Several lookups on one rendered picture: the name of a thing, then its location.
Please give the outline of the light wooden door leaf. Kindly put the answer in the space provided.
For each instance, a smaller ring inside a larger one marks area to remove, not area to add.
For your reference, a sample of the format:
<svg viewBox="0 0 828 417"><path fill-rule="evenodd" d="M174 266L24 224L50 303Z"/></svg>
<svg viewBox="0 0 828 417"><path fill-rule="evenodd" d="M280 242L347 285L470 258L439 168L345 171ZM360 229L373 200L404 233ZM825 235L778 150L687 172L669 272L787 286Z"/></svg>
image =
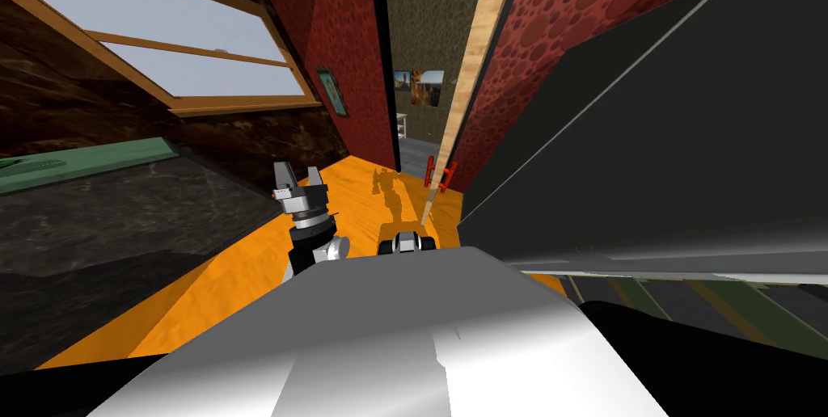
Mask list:
<svg viewBox="0 0 828 417"><path fill-rule="evenodd" d="M454 94L450 104L446 126L441 139L441 146L435 162L436 170L429 182L429 192L425 199L425 207L420 225L425 226L429 220L436 194L440 191L440 183L445 174L446 166L458 140L461 124L471 105L483 64L492 44L494 31L506 0L477 0L473 20L468 33L467 43L459 66L457 82L454 85Z"/></svg>

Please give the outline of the wooden framed window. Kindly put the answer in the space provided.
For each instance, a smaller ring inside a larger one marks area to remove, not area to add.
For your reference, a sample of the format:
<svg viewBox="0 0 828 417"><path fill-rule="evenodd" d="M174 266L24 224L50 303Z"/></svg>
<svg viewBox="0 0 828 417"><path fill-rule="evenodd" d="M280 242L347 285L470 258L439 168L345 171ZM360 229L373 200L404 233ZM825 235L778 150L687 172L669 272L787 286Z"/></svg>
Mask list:
<svg viewBox="0 0 828 417"><path fill-rule="evenodd" d="M265 6L250 0L11 0L177 116L314 107Z"/></svg>

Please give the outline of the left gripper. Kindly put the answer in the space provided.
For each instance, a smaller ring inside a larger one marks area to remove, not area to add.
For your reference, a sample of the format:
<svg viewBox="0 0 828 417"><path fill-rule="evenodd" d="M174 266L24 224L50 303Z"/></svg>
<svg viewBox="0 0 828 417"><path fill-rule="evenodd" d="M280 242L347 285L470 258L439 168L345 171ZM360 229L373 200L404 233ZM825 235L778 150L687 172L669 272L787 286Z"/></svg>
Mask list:
<svg viewBox="0 0 828 417"><path fill-rule="evenodd" d="M288 162L274 162L273 170L276 186L272 194L284 213L328 213L328 185L323 184L317 166L307 168L306 186L298 186Z"/></svg>

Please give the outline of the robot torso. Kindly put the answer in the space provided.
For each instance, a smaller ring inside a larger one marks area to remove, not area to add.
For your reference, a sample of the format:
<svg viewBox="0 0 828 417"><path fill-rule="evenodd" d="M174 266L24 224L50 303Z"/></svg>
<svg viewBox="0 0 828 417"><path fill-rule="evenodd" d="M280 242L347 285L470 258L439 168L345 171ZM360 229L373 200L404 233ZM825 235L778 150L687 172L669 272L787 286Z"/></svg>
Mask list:
<svg viewBox="0 0 828 417"><path fill-rule="evenodd" d="M667 417L564 295L470 246L317 263L88 417Z"/></svg>

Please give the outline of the dark grey cabinet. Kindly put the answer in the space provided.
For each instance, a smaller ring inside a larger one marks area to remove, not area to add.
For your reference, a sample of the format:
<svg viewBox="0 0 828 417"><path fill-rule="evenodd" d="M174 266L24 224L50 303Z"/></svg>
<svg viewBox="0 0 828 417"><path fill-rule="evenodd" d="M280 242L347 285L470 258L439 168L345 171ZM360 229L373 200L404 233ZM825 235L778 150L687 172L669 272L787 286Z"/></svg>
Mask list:
<svg viewBox="0 0 828 417"><path fill-rule="evenodd" d="M568 50L458 237L523 271L828 284L828 0L673 0Z"/></svg>

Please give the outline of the landscape wall picture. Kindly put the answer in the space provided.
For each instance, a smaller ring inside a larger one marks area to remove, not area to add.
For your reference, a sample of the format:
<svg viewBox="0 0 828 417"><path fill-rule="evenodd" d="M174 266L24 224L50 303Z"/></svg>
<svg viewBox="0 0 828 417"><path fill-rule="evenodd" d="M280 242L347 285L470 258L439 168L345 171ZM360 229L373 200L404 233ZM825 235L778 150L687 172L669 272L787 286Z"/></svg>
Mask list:
<svg viewBox="0 0 828 417"><path fill-rule="evenodd" d="M394 86L398 92L410 94L410 104L438 107L444 72L442 70L396 70Z"/></svg>

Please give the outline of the green flat board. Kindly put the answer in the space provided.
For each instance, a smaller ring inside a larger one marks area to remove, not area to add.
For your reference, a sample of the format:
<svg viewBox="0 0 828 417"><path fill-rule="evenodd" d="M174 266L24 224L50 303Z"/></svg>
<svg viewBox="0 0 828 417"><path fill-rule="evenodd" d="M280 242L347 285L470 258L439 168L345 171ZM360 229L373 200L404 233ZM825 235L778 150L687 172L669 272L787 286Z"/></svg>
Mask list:
<svg viewBox="0 0 828 417"><path fill-rule="evenodd" d="M161 137L0 159L0 195L176 158Z"/></svg>

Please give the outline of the green framed wall picture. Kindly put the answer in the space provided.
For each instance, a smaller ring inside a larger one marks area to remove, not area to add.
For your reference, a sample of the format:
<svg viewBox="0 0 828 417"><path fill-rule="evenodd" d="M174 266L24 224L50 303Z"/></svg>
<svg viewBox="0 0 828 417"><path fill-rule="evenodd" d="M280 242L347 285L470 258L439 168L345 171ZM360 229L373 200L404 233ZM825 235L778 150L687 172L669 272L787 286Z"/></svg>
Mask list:
<svg viewBox="0 0 828 417"><path fill-rule="evenodd" d="M348 117L349 112L333 72L326 66L317 66L316 72L334 112L338 116Z"/></svg>

